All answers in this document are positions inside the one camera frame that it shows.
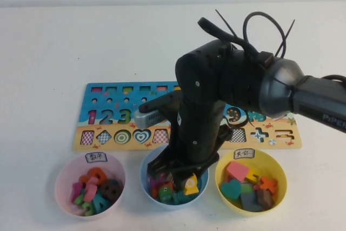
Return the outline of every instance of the number puzzle board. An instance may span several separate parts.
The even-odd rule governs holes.
[[[74,150],[144,150],[168,143],[169,121],[138,129],[134,113],[138,106],[171,91],[177,82],[89,83],[86,87],[74,140]],[[244,110],[226,105],[221,124],[244,122]],[[249,112],[252,123],[236,129],[222,149],[294,149],[301,138],[293,114],[269,118]]]

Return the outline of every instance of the table surface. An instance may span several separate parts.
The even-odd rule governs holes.
[[[213,39],[197,25],[199,18],[226,29],[215,8],[239,35],[252,11],[269,13],[284,31],[296,19],[286,58],[307,75],[345,75],[346,2],[0,9],[1,230],[344,230],[345,135],[302,116],[303,148],[267,151],[289,186],[282,204],[261,216],[242,217],[223,204],[216,165],[196,203],[162,211],[139,186],[147,151],[111,152],[127,174],[114,214],[84,222],[56,204],[55,179],[79,155],[72,141],[85,85],[175,80],[176,60]],[[249,39],[272,52],[281,42],[262,18],[249,23]]]

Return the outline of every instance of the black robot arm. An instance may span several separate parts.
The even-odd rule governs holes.
[[[346,133],[345,77],[305,76],[296,62],[258,52],[246,34],[245,39],[230,35],[205,18],[198,24],[218,39],[178,59],[175,72],[181,91],[141,105],[135,115],[140,128],[164,118],[171,123],[169,145],[148,164],[148,174],[172,173],[178,188],[192,174],[200,177],[232,136],[232,129],[220,126],[226,104],[270,117],[301,114]]]

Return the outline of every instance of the blue bowl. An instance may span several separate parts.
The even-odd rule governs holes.
[[[142,165],[141,165],[141,172],[140,172],[140,179],[141,179],[141,186],[144,191],[144,193],[148,196],[148,198],[151,201],[154,201],[155,204],[158,204],[159,206],[167,209],[167,210],[176,210],[176,209],[181,209],[185,208],[189,205],[191,205],[193,202],[195,202],[201,195],[203,194],[208,181],[209,181],[209,169],[205,171],[205,173],[201,176],[200,181],[201,181],[201,188],[199,189],[199,194],[191,201],[184,203],[184,204],[179,204],[179,205],[169,205],[169,204],[164,204],[161,203],[157,200],[155,200],[153,197],[150,195],[150,183],[148,181],[148,175],[147,175],[147,167],[148,163],[154,160],[165,148],[167,147],[167,144],[164,144],[154,150],[152,150],[143,160]]]

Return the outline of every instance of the plastic bowl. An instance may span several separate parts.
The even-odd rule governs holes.
[[[124,194],[123,191],[118,200],[110,208],[92,216],[82,215],[83,211],[80,207],[71,202],[73,183],[78,182],[81,176],[86,175],[94,167],[100,167],[107,175],[107,178],[117,179],[122,184],[123,190],[125,188],[124,167],[114,156],[103,152],[94,152],[75,158],[60,171],[55,183],[55,199],[57,203],[63,211],[73,217],[84,220],[100,219],[117,208],[121,202]]]
[[[166,210],[177,210],[177,209],[182,209],[185,207],[188,207],[192,203],[194,203],[198,198],[201,197],[203,192],[205,191],[205,188],[208,184],[209,181],[209,170],[206,170],[205,173],[201,176],[200,181],[202,182],[201,188],[199,189],[199,194],[198,196],[195,197],[195,199],[191,200],[190,202],[184,203],[184,204],[179,204],[179,205],[170,205],[170,204],[164,204],[161,203],[157,200],[155,200],[153,197],[150,195],[150,185],[148,181],[148,175],[147,175],[147,167],[148,163],[154,160],[165,148],[167,147],[167,144],[164,144],[154,150],[152,150],[143,160],[142,165],[141,165],[141,170],[140,170],[140,176],[139,178],[141,179],[141,186],[146,194],[146,196],[153,201],[155,204],[161,206],[162,208]]]
[[[242,153],[246,150],[248,151],[247,154],[249,154],[249,151],[251,152],[251,150],[253,150],[254,157],[235,159],[239,156],[239,152],[241,152],[240,155],[242,155]],[[223,196],[220,190],[220,185],[227,179],[226,169],[231,161],[237,161],[243,165],[246,165],[251,169],[258,171],[261,176],[265,175],[270,179],[274,178],[277,180],[277,193],[273,196],[275,202],[273,208],[262,212],[249,212],[242,209],[241,203],[239,201],[230,201]],[[283,201],[287,191],[286,175],[283,169],[281,168],[280,164],[277,161],[275,161],[273,157],[271,157],[263,151],[247,148],[230,151],[221,158],[221,160],[218,162],[216,166],[215,182],[219,194],[222,198],[222,201],[226,204],[226,206],[232,209],[234,212],[244,216],[257,216],[272,211]]]

